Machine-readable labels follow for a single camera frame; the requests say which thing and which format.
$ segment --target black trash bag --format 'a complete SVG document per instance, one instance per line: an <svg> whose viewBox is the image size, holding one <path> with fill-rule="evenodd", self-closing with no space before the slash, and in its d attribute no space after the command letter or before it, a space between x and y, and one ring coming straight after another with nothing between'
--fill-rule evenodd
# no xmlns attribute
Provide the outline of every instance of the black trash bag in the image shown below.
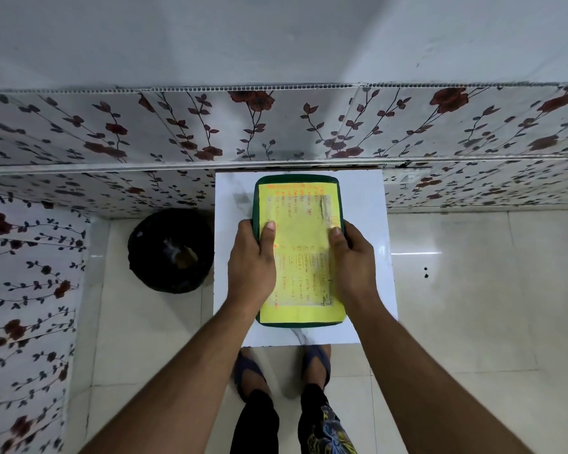
<svg viewBox="0 0 568 454"><path fill-rule="evenodd" d="M198 288L214 259L212 231L192 209L167 209L147 217L128 238L131 271L149 288L187 293Z"/></svg>

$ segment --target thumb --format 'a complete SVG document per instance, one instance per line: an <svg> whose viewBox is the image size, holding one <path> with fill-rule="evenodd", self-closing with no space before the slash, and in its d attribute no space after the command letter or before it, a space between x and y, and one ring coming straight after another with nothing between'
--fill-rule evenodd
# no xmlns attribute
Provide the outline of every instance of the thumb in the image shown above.
<svg viewBox="0 0 568 454"><path fill-rule="evenodd" d="M328 231L328 242L330 242L330 248L332 249L335 258L349 250L347 239L345 239L341 228L338 226L335 226Z"/></svg>
<svg viewBox="0 0 568 454"><path fill-rule="evenodd" d="M260 253L262 255L274 257L274 241L275 241L275 221L268 221L261 232Z"/></svg>

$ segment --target leg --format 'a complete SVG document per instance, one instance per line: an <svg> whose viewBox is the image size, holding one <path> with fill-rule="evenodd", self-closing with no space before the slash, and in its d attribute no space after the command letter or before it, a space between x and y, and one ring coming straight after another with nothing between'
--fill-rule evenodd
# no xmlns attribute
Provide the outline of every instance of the leg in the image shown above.
<svg viewBox="0 0 568 454"><path fill-rule="evenodd" d="M322 348L330 358L330 346ZM303 379L306 385L301 395L302 413L298 432L301 453L355 454L356 449L324 395L326 369L317 357L307 366Z"/></svg>
<svg viewBox="0 0 568 454"><path fill-rule="evenodd" d="M244 357L252 357L249 348L242 349L241 353ZM230 454L277 454L280 419L263 376L245 369L239 388L246 406L235 426Z"/></svg>

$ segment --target foot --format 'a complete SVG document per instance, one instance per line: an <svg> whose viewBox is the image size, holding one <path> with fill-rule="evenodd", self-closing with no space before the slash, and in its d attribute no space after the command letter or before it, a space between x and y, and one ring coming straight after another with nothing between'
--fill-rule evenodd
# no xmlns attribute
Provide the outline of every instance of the foot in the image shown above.
<svg viewBox="0 0 568 454"><path fill-rule="evenodd" d="M240 353L244 357L254 360L250 347L243 347L240 349ZM244 373L242 373L242 384L240 386L242 388L242 393L246 398L249 397L253 390L262 390L269 395L269 386L267 385L267 382L265 382L263 376L250 369L245 369Z"/></svg>
<svg viewBox="0 0 568 454"><path fill-rule="evenodd" d="M322 349L324 353L330 360L331 346L330 344L323 344ZM307 366L305 373L303 374L303 382L307 384L317 384L320 389L324 390L324 384L326 382L326 368L320 361L318 357L311 359L310 364Z"/></svg>

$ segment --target tile floor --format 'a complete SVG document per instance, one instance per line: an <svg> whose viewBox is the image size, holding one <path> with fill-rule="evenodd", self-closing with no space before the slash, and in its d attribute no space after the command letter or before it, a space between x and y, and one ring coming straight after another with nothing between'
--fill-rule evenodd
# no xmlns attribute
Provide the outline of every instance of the tile floor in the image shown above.
<svg viewBox="0 0 568 454"><path fill-rule="evenodd" d="M210 318L212 281L186 295L128 269L138 220L111 224L88 408L90 439ZM401 322L538 453L568 453L568 211L389 216ZM256 349L280 414L280 452L298 453L293 347ZM405 453L362 348L333 347L328 398L358 452ZM228 388L207 453L227 453L242 402ZM72 420L80 417L72 408Z"/></svg>

